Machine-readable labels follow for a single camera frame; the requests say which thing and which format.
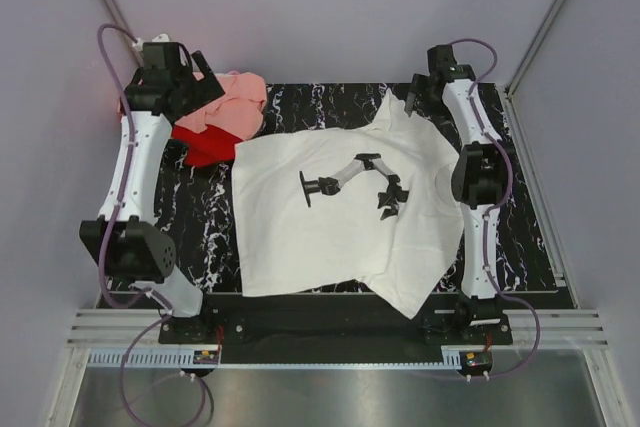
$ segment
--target marble tabletop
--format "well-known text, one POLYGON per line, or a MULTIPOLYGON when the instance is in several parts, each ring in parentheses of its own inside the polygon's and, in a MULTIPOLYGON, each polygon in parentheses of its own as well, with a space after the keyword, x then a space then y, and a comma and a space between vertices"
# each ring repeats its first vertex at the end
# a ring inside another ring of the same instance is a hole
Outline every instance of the marble tabletop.
MULTIPOLYGON (((387 88, 404 100, 408 84, 276 84, 268 86, 265 121, 258 135, 305 129, 353 129, 371 122, 387 88)), ((510 138, 500 100, 491 84, 480 87, 487 115, 498 133, 510 138)), ((435 124, 460 149, 451 116, 439 102, 420 100, 416 111, 435 124)), ((233 217, 231 162, 204 168, 183 165, 184 147, 165 150, 155 209, 158 227, 175 241, 178 267, 207 293, 241 292, 240 264, 233 217)), ((513 195, 500 212, 498 278, 505 290, 554 291, 551 265, 531 205, 522 170, 514 159, 513 195)), ((457 259, 436 286, 455 290, 464 266, 464 238, 457 259)), ((356 281, 324 286, 317 292, 368 292, 356 281)))

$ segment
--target red cloth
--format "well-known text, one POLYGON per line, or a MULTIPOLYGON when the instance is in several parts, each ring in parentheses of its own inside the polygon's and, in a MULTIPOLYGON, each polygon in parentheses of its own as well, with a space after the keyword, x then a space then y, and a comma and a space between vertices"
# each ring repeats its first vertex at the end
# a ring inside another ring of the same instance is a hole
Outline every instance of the red cloth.
POLYGON ((195 132, 175 125, 171 137, 189 146, 184 163, 194 167, 204 167, 236 158, 236 144, 241 139, 226 130, 208 125, 204 132, 195 132))

